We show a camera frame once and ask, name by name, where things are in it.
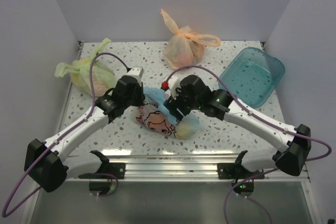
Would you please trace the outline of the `blue plastic bag with fruit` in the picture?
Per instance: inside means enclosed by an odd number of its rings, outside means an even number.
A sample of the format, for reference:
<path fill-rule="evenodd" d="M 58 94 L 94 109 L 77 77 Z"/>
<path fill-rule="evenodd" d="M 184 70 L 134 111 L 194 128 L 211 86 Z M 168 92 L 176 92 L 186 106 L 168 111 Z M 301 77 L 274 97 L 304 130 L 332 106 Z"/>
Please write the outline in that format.
<path fill-rule="evenodd" d="M 194 115 L 187 115 L 182 120 L 176 119 L 164 106 L 169 98 L 163 90 L 145 86 L 144 104 L 133 109 L 131 119 L 143 127 L 168 137 L 189 140 L 199 129 L 199 119 Z"/>

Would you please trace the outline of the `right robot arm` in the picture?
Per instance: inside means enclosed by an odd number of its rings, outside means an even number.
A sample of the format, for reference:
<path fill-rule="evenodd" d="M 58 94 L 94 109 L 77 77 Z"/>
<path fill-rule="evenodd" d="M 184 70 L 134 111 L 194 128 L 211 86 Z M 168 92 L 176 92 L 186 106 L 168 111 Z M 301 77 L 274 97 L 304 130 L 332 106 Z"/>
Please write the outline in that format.
<path fill-rule="evenodd" d="M 161 84 L 171 95 L 164 106 L 177 120 L 198 110 L 210 118 L 233 123 L 268 142 L 271 147 L 259 151 L 242 151 L 229 172 L 240 178 L 261 169 L 277 168 L 299 176 L 311 150 L 310 128 L 301 124 L 294 127 L 276 121 L 242 103 L 223 89 L 211 90 L 196 75 L 183 80 L 172 77 Z"/>

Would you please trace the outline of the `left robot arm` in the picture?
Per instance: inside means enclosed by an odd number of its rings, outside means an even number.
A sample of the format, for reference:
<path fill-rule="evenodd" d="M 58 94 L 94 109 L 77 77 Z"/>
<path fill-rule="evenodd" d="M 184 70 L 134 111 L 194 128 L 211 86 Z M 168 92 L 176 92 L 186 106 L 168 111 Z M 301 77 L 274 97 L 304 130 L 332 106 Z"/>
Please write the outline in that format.
<path fill-rule="evenodd" d="M 111 94 L 96 99 L 94 105 L 67 128 L 43 142 L 32 140 L 27 146 L 24 171 L 48 193 L 66 179 L 81 174 L 106 177 L 109 165 L 102 160 L 85 162 L 78 167 L 67 164 L 66 159 L 89 136 L 122 116 L 128 107 L 143 104 L 142 76 L 142 68 L 132 68 L 117 81 Z"/>

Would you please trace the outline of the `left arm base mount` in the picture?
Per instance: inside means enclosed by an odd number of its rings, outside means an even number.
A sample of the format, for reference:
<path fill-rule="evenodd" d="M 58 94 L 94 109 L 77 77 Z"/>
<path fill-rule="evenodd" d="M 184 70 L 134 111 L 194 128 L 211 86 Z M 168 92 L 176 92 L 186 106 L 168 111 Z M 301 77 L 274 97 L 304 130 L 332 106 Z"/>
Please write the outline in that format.
<path fill-rule="evenodd" d="M 118 162 L 110 162 L 110 160 L 98 150 L 90 151 L 90 153 L 96 156 L 100 165 L 94 172 L 82 173 L 78 176 L 80 179 L 98 179 L 108 178 L 107 174 L 113 175 L 117 179 L 124 179 L 126 164 Z"/>

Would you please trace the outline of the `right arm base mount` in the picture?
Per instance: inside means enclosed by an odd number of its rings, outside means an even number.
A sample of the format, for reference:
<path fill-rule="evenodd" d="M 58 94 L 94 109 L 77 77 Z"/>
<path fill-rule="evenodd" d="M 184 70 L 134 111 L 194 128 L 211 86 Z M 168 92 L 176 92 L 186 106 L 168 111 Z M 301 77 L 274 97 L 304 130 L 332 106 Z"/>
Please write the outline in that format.
<path fill-rule="evenodd" d="M 246 179 L 256 176 L 255 179 L 264 179 L 265 176 L 261 172 L 250 172 L 242 166 L 242 160 L 248 151 L 242 151 L 233 163 L 218 163 L 217 173 L 219 179 Z"/>

